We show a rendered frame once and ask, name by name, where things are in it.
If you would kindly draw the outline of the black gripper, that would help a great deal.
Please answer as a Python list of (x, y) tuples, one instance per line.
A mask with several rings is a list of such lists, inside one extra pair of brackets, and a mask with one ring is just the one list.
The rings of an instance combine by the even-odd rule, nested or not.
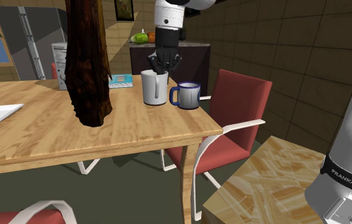
[[(179, 65), (182, 57), (177, 53), (180, 40), (180, 31), (165, 28), (155, 28), (155, 48), (156, 52), (147, 56), (150, 66), (157, 74), (173, 72)], [(158, 57), (164, 57), (164, 67), (158, 60)]]

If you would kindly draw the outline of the white mug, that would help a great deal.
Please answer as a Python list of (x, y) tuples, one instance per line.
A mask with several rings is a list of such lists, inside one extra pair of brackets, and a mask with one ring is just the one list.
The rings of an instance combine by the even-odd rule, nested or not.
[(141, 71), (141, 80), (145, 104), (158, 106), (167, 102), (167, 71), (164, 74), (157, 74), (152, 69)]

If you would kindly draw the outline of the dark counter cabinet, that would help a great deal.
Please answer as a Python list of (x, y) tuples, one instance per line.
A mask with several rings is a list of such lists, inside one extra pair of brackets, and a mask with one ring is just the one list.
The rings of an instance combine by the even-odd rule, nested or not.
[[(151, 69), (148, 56), (155, 51), (154, 43), (134, 44), (129, 39), (132, 74)], [(201, 84), (201, 96), (208, 94), (209, 59), (211, 45), (179, 41), (178, 54), (182, 60), (170, 77), (176, 82), (194, 81)]]

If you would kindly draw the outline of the blue book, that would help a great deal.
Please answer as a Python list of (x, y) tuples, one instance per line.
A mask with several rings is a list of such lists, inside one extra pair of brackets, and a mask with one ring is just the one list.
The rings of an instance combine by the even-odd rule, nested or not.
[(109, 79), (109, 88), (133, 87), (132, 74), (112, 74)]

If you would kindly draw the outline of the dark brown wooden trunk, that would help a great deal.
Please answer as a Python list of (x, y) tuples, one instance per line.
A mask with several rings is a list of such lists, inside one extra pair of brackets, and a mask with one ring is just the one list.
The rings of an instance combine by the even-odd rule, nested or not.
[(67, 91), (79, 121), (88, 127), (100, 127), (112, 111), (102, 0), (65, 2)]

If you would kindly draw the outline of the light wooden table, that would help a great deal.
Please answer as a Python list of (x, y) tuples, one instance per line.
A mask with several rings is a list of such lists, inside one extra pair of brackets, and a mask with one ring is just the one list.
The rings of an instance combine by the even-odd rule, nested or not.
[(223, 130), (201, 108), (146, 105), (141, 77), (133, 82), (110, 91), (112, 112), (94, 128), (80, 123), (56, 80), (2, 82), (0, 105), (22, 109), (0, 122), (0, 173), (181, 147), (181, 208), (183, 223), (191, 224), (197, 149), (203, 137)]

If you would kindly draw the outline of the white printed carton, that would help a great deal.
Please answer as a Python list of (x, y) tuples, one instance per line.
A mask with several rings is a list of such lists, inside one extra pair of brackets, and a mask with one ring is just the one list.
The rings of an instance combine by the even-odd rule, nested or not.
[(65, 84), (65, 68), (66, 68), (66, 53), (67, 43), (52, 43), (53, 57), (55, 63), (55, 70), (57, 73), (57, 79), (59, 82), (60, 90), (67, 90)]

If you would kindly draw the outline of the grey refrigerator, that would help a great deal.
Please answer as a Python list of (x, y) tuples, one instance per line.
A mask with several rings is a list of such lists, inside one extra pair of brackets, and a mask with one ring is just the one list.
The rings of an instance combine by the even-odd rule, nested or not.
[(0, 6), (0, 26), (20, 80), (52, 78), (52, 44), (67, 41), (67, 13), (58, 8)]

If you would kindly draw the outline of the wood patterned robot stand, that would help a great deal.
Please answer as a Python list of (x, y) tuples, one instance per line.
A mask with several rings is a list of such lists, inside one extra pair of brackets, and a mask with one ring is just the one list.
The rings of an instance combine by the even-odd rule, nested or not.
[(323, 224), (304, 196), (323, 158), (271, 136), (203, 204), (201, 224)]

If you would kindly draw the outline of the framed wall picture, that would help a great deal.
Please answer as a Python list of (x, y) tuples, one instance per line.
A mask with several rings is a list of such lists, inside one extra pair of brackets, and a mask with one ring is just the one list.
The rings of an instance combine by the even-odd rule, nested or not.
[(134, 21), (132, 0), (114, 0), (117, 21)]

